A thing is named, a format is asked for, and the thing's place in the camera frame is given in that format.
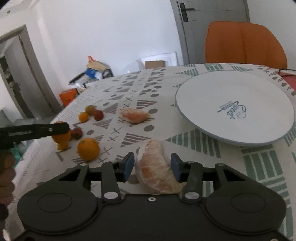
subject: orange chair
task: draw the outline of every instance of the orange chair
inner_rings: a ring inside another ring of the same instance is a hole
[[[206,63],[260,64],[287,68],[286,54],[275,36],[253,23],[212,22],[205,44]]]

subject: doorway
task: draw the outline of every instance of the doorway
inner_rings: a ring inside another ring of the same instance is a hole
[[[205,63],[205,39],[211,22],[250,22],[247,0],[171,0],[171,4],[184,64]]]
[[[26,26],[0,37],[0,74],[24,119],[44,119],[61,111],[38,64]]]

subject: yellow fruit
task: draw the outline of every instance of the yellow fruit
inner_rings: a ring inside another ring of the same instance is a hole
[[[92,138],[83,138],[78,146],[77,153],[84,161],[92,161],[99,156],[99,144]]]
[[[94,115],[95,110],[96,108],[93,105],[88,105],[87,107],[85,107],[85,112],[90,116]]]
[[[65,150],[66,148],[68,148],[68,142],[57,144],[57,149],[58,150]]]
[[[66,134],[54,135],[52,136],[52,139],[58,144],[68,142],[71,139],[71,130],[69,130]]]
[[[89,115],[86,112],[82,112],[78,116],[80,122],[87,122],[89,120]]]

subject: patterned tablecloth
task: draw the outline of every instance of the patterned tablecloth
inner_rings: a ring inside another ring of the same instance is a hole
[[[100,143],[100,155],[90,163],[91,168],[110,160],[122,160],[130,151],[136,153],[142,142],[148,139],[161,141],[167,161],[171,153],[177,153],[181,159],[198,161],[205,167],[214,167],[216,163],[223,162],[284,198],[287,214],[279,231],[293,240],[293,220],[296,218],[296,128],[272,145],[238,147],[205,135],[184,120],[176,108],[175,93],[184,81],[198,74],[224,70],[262,76],[284,91],[296,106],[296,93],[273,69],[248,64],[199,64],[150,69],[100,80],[71,102],[54,121],[68,122],[72,128],[81,127],[84,137],[94,138]],[[86,123],[80,123],[78,114],[87,105],[95,105],[103,110],[104,119],[95,121],[91,118]],[[130,124],[119,117],[118,111],[124,107],[147,111],[150,118],[144,123]],[[10,216],[6,223],[12,239],[24,231],[16,211],[20,197],[67,168],[82,163],[76,153],[78,142],[71,141],[66,150],[57,151],[51,137],[43,138],[35,140],[25,153],[24,160],[16,167],[15,199],[9,206]],[[122,193],[146,193],[134,170],[129,181],[119,183],[119,187]],[[91,191],[100,196],[100,184],[93,182]],[[208,196],[212,192],[212,183],[204,182],[203,195]]]

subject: silver screw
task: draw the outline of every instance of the silver screw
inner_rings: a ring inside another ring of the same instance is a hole
[[[118,197],[118,193],[117,192],[106,192],[104,194],[104,197],[107,199],[115,199]]]
[[[200,197],[200,195],[197,192],[188,192],[185,194],[185,197],[187,199],[193,200],[193,199],[198,199]]]
[[[155,197],[150,197],[150,198],[148,198],[148,201],[155,202],[156,201],[156,198]]]

